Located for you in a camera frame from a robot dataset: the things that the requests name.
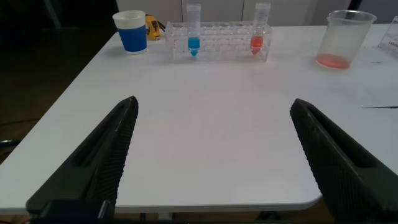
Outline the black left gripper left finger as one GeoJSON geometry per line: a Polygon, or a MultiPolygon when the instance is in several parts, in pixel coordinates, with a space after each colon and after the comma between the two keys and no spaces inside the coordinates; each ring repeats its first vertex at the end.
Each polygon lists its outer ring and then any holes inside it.
{"type": "Polygon", "coordinates": [[[139,104],[120,101],[28,199],[33,218],[111,218],[139,104]]]}

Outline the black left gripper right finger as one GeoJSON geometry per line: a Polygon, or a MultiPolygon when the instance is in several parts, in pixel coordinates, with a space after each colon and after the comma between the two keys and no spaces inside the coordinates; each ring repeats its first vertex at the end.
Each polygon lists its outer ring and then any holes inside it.
{"type": "Polygon", "coordinates": [[[290,116],[334,219],[397,223],[397,174],[311,103],[296,99],[290,116]]]}

